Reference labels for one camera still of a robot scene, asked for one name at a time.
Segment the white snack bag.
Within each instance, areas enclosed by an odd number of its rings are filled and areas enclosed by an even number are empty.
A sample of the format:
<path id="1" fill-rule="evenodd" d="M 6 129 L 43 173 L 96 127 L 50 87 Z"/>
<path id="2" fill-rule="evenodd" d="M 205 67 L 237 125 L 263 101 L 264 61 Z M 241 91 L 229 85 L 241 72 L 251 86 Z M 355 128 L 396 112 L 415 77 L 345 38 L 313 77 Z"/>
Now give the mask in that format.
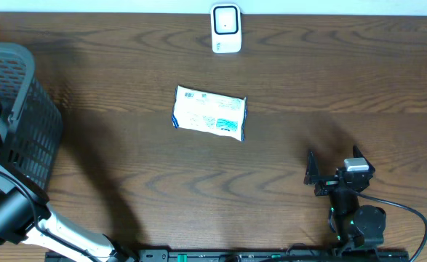
<path id="1" fill-rule="evenodd" d="M 171 114 L 174 128 L 244 141 L 247 99 L 177 86 Z"/>

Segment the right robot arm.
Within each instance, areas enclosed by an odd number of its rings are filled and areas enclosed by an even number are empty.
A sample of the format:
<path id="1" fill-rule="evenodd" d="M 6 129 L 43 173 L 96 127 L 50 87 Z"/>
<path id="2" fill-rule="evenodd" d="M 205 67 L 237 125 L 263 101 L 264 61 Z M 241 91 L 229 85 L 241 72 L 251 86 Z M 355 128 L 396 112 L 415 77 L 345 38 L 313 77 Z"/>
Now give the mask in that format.
<path id="1" fill-rule="evenodd" d="M 358 197 L 370 185 L 374 172 L 375 168 L 357 146 L 353 147 L 353 156 L 345 159 L 333 176 L 322 175 L 314 153 L 308 153 L 304 183 L 314 186 L 317 197 L 330 198 L 328 221 L 338 236 L 338 243 L 332 248 L 335 256 L 375 250 L 384 243 L 386 212 L 380 207 L 360 205 Z"/>

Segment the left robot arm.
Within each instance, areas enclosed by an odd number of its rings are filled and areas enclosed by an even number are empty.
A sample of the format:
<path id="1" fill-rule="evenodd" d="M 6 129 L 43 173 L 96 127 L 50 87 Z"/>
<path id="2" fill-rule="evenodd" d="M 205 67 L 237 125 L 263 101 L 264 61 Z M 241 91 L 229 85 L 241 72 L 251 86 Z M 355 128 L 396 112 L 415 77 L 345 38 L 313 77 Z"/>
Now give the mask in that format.
<path id="1" fill-rule="evenodd" d="M 137 261 L 130 250 L 56 212 L 45 191 L 0 161 L 0 245 L 38 245 L 72 261 Z"/>

